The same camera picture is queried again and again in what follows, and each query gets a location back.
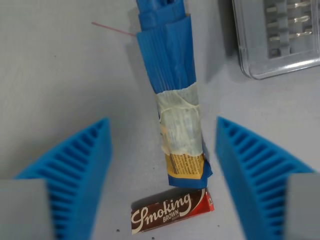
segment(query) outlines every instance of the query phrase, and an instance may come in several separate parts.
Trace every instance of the brown paper label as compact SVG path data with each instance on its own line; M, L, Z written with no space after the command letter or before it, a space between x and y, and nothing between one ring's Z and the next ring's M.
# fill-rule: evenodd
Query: brown paper label
M204 155L165 154L166 169L170 176L178 179L201 179L204 172Z

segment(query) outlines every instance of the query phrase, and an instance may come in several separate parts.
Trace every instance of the metal component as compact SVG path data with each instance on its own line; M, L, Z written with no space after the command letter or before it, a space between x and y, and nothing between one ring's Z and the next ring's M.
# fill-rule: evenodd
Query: metal component
M307 29L305 32L297 32L289 34L289 39L296 39L303 36L309 36L312 34L312 29ZM280 41L280 36L273 36L269 38L270 42Z
M288 4L286 6L287 9L297 9L297 8L304 8L304 7L308 7L311 5L310 1L302 1L302 2L297 2L297 3L292 3L292 4ZM278 11L278 8L276 6L272 6L272 7L268 7L266 9L266 12L268 14L270 13L276 13Z
M302 16L302 17L296 17L288 20L288 24L296 24L296 23L304 23L310 20L310 16ZM279 23L277 21L268 23L266 25L268 28L277 28L279 26Z

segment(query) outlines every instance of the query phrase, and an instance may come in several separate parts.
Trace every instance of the gray surface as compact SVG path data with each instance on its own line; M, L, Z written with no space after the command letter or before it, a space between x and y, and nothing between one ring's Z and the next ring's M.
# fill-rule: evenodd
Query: gray surface
M43 180L0 180L0 239L55 239Z
M285 240L320 240L320 175L293 174L287 183Z
M214 155L217 115L320 170L320 69L248 79L233 44L230 3L186 3L203 137L214 171L209 179L214 212L131 234L131 204L170 189L156 102L136 39L91 22L134 33L134 0L1 1L0 177L14 176L59 141L109 116L113 162L93 240L242 240Z

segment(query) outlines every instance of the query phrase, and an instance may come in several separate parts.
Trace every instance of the ridged blue pad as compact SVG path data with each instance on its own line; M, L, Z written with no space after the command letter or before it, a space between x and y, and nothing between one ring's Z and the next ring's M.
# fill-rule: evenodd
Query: ridged blue pad
M216 154L248 240L282 240L289 175L313 170L280 147L218 117Z
M16 177L46 180L56 239L89 239L111 161L111 144L109 121L103 119L60 143Z

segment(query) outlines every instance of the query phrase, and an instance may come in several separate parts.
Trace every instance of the tape wrap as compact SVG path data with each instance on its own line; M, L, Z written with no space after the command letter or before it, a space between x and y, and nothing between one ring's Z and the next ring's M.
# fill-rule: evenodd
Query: tape wrap
M156 95L156 102L162 150L167 155L200 156L203 149L197 83L184 89L161 92Z

